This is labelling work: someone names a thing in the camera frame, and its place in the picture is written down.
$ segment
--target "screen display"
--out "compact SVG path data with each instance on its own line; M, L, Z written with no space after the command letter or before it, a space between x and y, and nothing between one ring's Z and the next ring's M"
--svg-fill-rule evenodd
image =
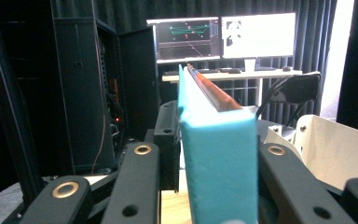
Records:
M157 63L220 59L217 17L150 20L155 26Z
M292 56L296 14L222 17L222 57Z

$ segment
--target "black office chair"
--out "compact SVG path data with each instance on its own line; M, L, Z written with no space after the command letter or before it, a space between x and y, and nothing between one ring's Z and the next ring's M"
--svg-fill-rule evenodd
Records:
M316 99L320 80L321 73L318 71L279 79L267 91L261 106L256 111L256 117L260 117L269 103L297 105L296 111L290 115L289 120L282 126L282 137L290 139L296 132L296 121L298 120L299 112L306 102ZM257 120L260 141L264 142L266 140L268 127L274 125L281 124L264 119Z

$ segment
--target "white table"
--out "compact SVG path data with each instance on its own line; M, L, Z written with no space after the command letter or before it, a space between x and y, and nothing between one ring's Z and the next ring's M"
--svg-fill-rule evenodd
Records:
M254 72L241 72L240 74L229 73L209 73L203 74L211 81L225 81L225 80L244 80L255 79L255 104L260 106L263 100L263 78L278 78L278 77L290 77L295 75L302 75L302 71L291 70L284 72L282 69L276 69L273 71L254 71ZM179 76L162 76L162 81L178 83Z

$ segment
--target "keyboard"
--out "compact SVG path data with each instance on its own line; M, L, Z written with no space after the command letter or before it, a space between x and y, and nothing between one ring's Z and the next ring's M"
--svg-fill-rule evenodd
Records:
M255 71L256 72L261 72L261 71L275 71L277 70L276 68L274 67L264 67L264 66L257 66L255 67Z
M217 70L217 69L198 69L198 71L201 74L211 74L211 73L218 73L219 72L219 70Z
M201 74L211 74L211 73L219 72L219 70L216 70L216 69L198 69L197 71L199 71ZM179 76L179 71L163 72L162 75L163 76Z
M162 75L163 75L163 76L179 76L179 71L163 72Z
M221 73L228 73L232 68L217 68L217 70Z

